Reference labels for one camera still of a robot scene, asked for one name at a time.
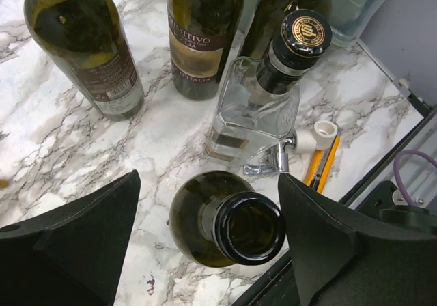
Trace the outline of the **green wine bottle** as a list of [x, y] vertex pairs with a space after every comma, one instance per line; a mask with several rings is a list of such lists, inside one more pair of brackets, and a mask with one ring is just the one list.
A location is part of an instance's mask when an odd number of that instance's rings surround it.
[[200, 173], [175, 194], [169, 227], [178, 249], [212, 268], [265, 264], [280, 252], [280, 208], [243, 178], [227, 171]]
[[145, 93], [113, 0], [25, 0], [39, 47], [110, 120], [141, 109]]

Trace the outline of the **green wine bottle front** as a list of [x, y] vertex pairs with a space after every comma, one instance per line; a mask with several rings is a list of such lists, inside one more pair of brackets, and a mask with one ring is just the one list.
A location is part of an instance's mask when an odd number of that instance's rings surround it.
[[178, 249], [212, 268], [265, 264], [280, 252], [280, 208], [243, 178], [227, 171], [200, 173], [175, 194], [169, 227]]

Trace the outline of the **clear square liquor bottle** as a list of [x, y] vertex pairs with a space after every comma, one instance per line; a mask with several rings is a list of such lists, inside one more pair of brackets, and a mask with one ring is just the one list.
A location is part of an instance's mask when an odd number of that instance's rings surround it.
[[233, 60], [221, 84], [204, 152], [210, 161], [239, 167], [292, 131], [300, 103], [300, 80], [332, 40], [319, 13], [288, 14], [261, 58]]

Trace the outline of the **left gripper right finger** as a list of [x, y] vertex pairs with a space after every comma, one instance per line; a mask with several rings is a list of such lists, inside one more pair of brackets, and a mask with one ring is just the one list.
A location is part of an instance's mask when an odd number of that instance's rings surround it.
[[301, 305], [435, 305], [436, 217], [393, 206], [377, 219], [278, 180]]

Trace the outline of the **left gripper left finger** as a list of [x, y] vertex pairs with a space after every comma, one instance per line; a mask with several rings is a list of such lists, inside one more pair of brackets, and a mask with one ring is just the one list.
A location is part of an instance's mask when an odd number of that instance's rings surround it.
[[131, 171], [1, 228], [2, 305], [113, 305], [141, 180]]

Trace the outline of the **green wine bottle back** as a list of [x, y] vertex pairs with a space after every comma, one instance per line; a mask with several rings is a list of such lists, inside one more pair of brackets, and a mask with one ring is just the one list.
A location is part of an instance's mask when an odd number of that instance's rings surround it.
[[145, 93], [113, 0], [25, 0], [39, 47], [110, 120], [141, 109]]

